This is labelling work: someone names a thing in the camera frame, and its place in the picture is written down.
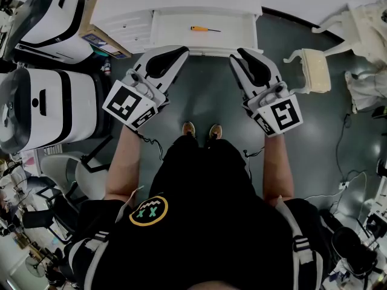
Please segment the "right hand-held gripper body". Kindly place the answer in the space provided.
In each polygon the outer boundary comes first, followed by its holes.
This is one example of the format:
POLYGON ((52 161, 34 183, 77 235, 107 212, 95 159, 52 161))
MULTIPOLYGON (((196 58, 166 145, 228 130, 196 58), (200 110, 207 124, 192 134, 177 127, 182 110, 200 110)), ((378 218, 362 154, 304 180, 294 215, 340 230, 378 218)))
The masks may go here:
POLYGON ((290 94, 283 81, 243 101, 242 107, 268 137, 283 134, 303 123, 297 98, 290 94))

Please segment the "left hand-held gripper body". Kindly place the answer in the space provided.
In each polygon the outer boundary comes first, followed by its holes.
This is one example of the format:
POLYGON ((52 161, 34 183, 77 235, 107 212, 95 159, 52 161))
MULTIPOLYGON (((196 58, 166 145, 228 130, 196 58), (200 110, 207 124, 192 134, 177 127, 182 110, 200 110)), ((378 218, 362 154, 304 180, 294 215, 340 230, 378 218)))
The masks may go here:
POLYGON ((132 131, 157 115, 169 104, 164 93, 134 69, 129 69, 122 80, 116 80, 102 109, 132 131))

